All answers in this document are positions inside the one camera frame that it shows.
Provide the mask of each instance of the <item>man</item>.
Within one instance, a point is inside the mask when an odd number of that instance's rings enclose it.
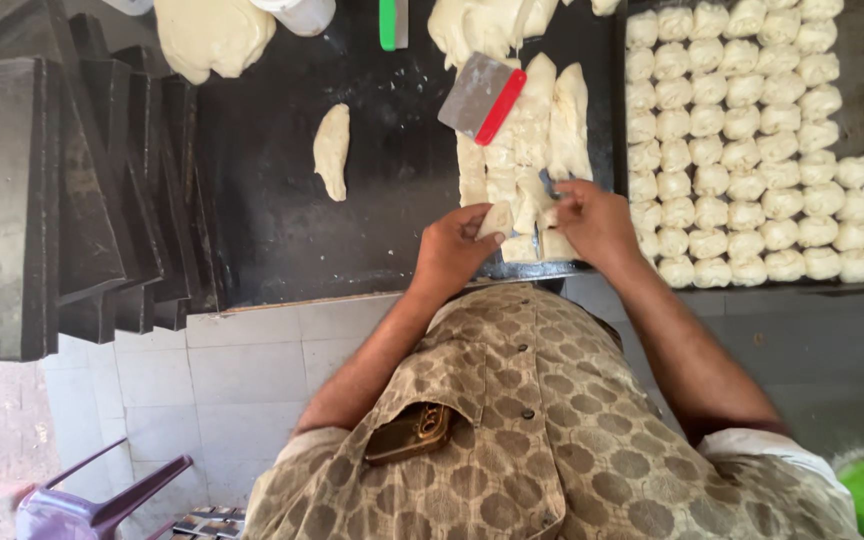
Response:
[[[445,304],[502,240],[474,241],[476,204],[426,228],[408,291],[255,483],[246,540],[859,538],[829,465],[642,257],[626,199],[558,190],[559,227],[618,292],[688,443],[581,307],[521,283]],[[416,403],[455,411],[450,440],[366,463]]]

